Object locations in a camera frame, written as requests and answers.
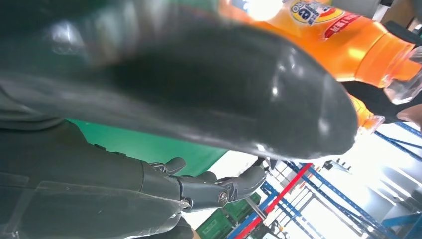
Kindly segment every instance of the green crate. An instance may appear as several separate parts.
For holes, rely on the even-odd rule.
[[[233,230],[233,224],[222,210],[215,211],[197,228],[201,239],[224,239]]]
[[[256,205],[259,205],[261,196],[259,196],[257,193],[254,193],[252,196],[250,196],[250,199],[252,199]],[[244,221],[245,218],[253,212],[253,209],[250,207],[246,200],[239,200],[237,202],[228,203],[224,208],[227,210],[228,214],[238,223]]]

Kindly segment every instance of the blue metal shelf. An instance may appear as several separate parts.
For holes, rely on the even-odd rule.
[[[389,218],[383,220],[382,224],[386,227],[403,226],[413,224],[403,239],[422,238],[422,214],[413,213],[406,216]]]
[[[412,158],[416,159],[416,160],[417,160],[417,161],[419,161],[419,162],[422,162],[422,158],[421,158],[419,155],[417,155],[417,154],[413,153],[412,151],[408,150],[407,148],[405,148],[405,147],[403,147],[403,146],[399,145],[399,144],[397,143],[397,140],[396,140],[396,139],[389,138],[389,137],[387,137],[387,136],[385,136],[385,135],[383,135],[382,133],[377,132],[377,131],[376,131],[376,132],[374,132],[374,134],[375,134],[376,136],[378,136],[378,137],[382,138],[383,140],[387,141],[387,142],[388,142],[388,143],[390,143],[392,146],[394,146],[394,147],[398,148],[401,152],[408,154],[409,156],[411,156]]]
[[[290,162],[286,162],[287,166],[290,167],[293,171],[298,172],[299,168],[290,163]],[[314,175],[316,178],[318,178],[323,184],[325,184],[328,188],[332,189],[335,193],[337,193],[339,196],[341,196],[343,199],[345,199],[345,201],[347,201],[348,203],[351,204],[351,206],[353,206],[354,208],[360,208],[358,207],[353,201],[351,201],[348,197],[346,197],[344,194],[342,194],[338,189],[336,189],[332,184],[330,184],[328,181],[326,181],[322,176],[320,176],[320,174],[318,174],[315,170],[310,171],[312,174],[316,173],[317,175]],[[326,198],[330,203],[332,203],[336,208],[338,208],[342,213],[344,213],[352,222],[354,222],[361,230],[363,230],[364,232],[366,232],[368,235],[370,235],[373,239],[378,239],[377,235],[375,235],[375,233],[371,232],[368,230],[368,227],[366,225],[364,225],[361,221],[361,218],[356,218],[355,214],[351,214],[349,210],[347,210],[346,208],[344,208],[343,206],[341,206],[340,204],[338,204],[333,198],[331,198],[330,196],[328,196],[323,190],[321,190],[321,188],[319,188],[315,183],[313,183],[309,178],[307,177],[302,177],[303,180],[305,180],[305,182],[307,182],[312,188],[314,188],[318,193],[321,194],[321,196],[323,196],[324,198]],[[360,209],[360,213],[363,212],[364,214],[367,214],[363,209]],[[369,224],[372,227],[376,227],[374,224],[372,224],[371,222],[367,222],[367,224]],[[391,232],[389,232],[389,234],[391,234],[391,239],[399,239],[396,235],[392,234]]]
[[[262,185],[262,188],[264,188],[264,193],[265,194],[267,194],[267,195],[271,195],[271,194],[276,194],[276,195],[278,195],[279,194],[279,192],[277,192],[277,190],[275,190],[274,188],[273,188],[273,186],[271,186],[269,183],[265,183],[265,184],[263,184]],[[291,203],[289,203],[289,201],[287,201],[285,198],[283,198],[282,200],[281,200],[281,202],[283,203],[283,204],[285,204],[286,206],[287,206],[287,208],[288,209],[290,209],[291,210],[291,212],[293,212],[293,214],[291,214],[290,212],[289,213],[286,213],[287,215],[290,215],[290,218],[302,229],[302,225],[295,219],[295,217],[299,217],[299,218],[302,218],[302,221],[310,228],[310,229],[312,229],[312,231],[314,231],[318,236],[319,236],[319,238],[321,238],[321,239],[325,239],[325,237],[320,233],[320,232],[318,232],[318,230],[314,227],[314,226],[312,226],[312,224],[311,223],[309,223],[305,218],[304,218],[304,216],[302,216],[302,214],[295,208],[295,206],[293,206]],[[278,204],[278,206],[281,208],[281,209],[285,209],[285,207],[283,206],[283,204]]]
[[[268,205],[276,198],[277,194],[271,194],[260,205],[259,209],[265,210]],[[258,217],[256,212],[251,213],[240,225],[238,225],[228,236],[227,239],[234,239],[247,225],[249,225],[255,218]]]
[[[402,128],[402,129],[406,130],[407,132],[409,132],[409,133],[411,133],[411,134],[413,134],[413,135],[415,135],[415,136],[417,136],[419,138],[422,138],[421,132],[417,131],[416,129],[414,129],[414,128],[410,127],[410,126],[408,126],[407,124],[405,124],[405,123],[396,123],[396,125],[398,127]]]

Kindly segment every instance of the robotic hand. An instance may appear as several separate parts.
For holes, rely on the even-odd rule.
[[[85,141],[72,123],[0,130],[0,238],[121,239],[172,229],[180,212],[223,207],[265,180],[259,167],[216,180],[175,176],[174,158],[148,164]]]

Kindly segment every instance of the metal rack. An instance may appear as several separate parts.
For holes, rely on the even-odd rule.
[[[418,136],[422,139],[422,135],[418,131],[409,127],[404,123],[397,124],[402,129],[408,131],[409,133]],[[397,149],[405,152],[410,155],[412,158],[422,162],[422,158],[417,154],[411,152],[403,145],[412,146],[418,149],[422,149],[421,146],[403,142],[397,139],[387,137],[379,132],[375,132],[375,135],[384,139],[392,146]],[[391,218],[382,221],[381,223],[376,221],[371,215],[369,215],[365,210],[359,207],[355,202],[338,190],[334,185],[327,181],[321,174],[319,174],[315,169],[311,167],[310,164],[294,164],[291,162],[285,162],[286,166],[292,169],[297,173],[295,178],[284,188],[280,193],[274,189],[269,183],[264,183],[261,187],[261,190],[268,195],[267,200],[265,200],[259,208],[266,212],[271,212],[275,207],[281,209],[281,212],[289,217],[289,221],[293,221],[306,235],[311,239],[325,239],[324,235],[308,221],[306,220],[301,211],[298,210],[291,202],[284,198],[284,195],[290,191],[297,181],[302,178],[313,193],[314,197],[324,199],[326,202],[329,202],[337,210],[337,212],[344,214],[350,221],[353,222],[353,225],[348,225],[353,231],[358,233],[360,236],[365,238],[368,236],[373,239],[420,239],[422,238],[422,214],[413,213],[408,216],[402,216],[397,218]],[[321,186],[318,186],[314,183],[315,180],[311,180],[308,177],[304,176],[305,172],[311,173],[319,182],[321,186],[324,185],[324,188],[328,188],[338,195],[342,202],[339,203],[332,197],[330,197],[326,191],[324,191]],[[229,236],[229,239],[242,239],[248,232],[253,229],[253,222],[260,220],[256,213],[251,214],[243,223],[241,223]],[[392,227],[405,227],[407,228],[407,233],[403,237],[397,236]]]

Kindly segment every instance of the green surface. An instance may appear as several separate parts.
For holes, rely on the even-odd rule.
[[[256,205],[259,205],[261,196],[259,196],[257,193],[254,193],[252,196],[250,196],[250,199],[252,199]],[[238,223],[244,221],[246,217],[253,212],[252,207],[245,199],[233,203],[228,203],[225,205],[224,209],[226,209],[228,214]]]
[[[98,144],[110,152],[121,152],[127,156],[146,162],[168,162],[174,157],[182,157],[187,166],[179,173],[197,176],[207,171],[226,152],[179,140],[138,133],[79,120],[75,123],[91,144]]]
[[[201,239],[224,239],[232,230],[233,224],[223,211],[218,209],[196,231]]]

